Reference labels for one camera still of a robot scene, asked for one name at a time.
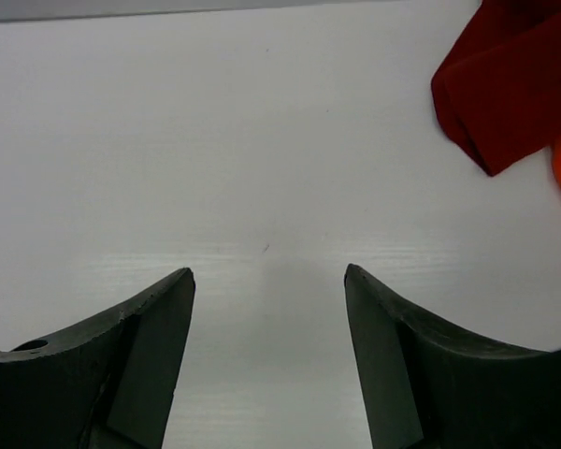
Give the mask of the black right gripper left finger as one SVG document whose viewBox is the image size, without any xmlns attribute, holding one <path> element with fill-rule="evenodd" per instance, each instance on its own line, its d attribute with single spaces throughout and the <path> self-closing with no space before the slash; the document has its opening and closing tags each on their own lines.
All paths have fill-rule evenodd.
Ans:
<svg viewBox="0 0 561 449">
<path fill-rule="evenodd" d="M 162 447 L 194 294 L 194 274 L 182 268 L 0 351 L 0 448 Z"/>
</svg>

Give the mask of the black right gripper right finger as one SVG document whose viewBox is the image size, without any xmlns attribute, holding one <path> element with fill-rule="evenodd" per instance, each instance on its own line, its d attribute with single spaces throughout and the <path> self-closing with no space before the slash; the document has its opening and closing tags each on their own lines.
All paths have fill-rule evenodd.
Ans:
<svg viewBox="0 0 561 449">
<path fill-rule="evenodd" d="M 493 340 L 344 276 L 352 346 L 376 448 L 561 448 L 561 349 Z"/>
</svg>

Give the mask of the dark red t shirt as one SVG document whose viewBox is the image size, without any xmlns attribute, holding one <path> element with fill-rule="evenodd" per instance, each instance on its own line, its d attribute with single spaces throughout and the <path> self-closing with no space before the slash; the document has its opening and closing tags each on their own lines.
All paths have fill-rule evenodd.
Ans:
<svg viewBox="0 0 561 449">
<path fill-rule="evenodd" d="M 446 137 L 487 175 L 561 136 L 561 1 L 483 1 L 431 80 Z"/>
</svg>

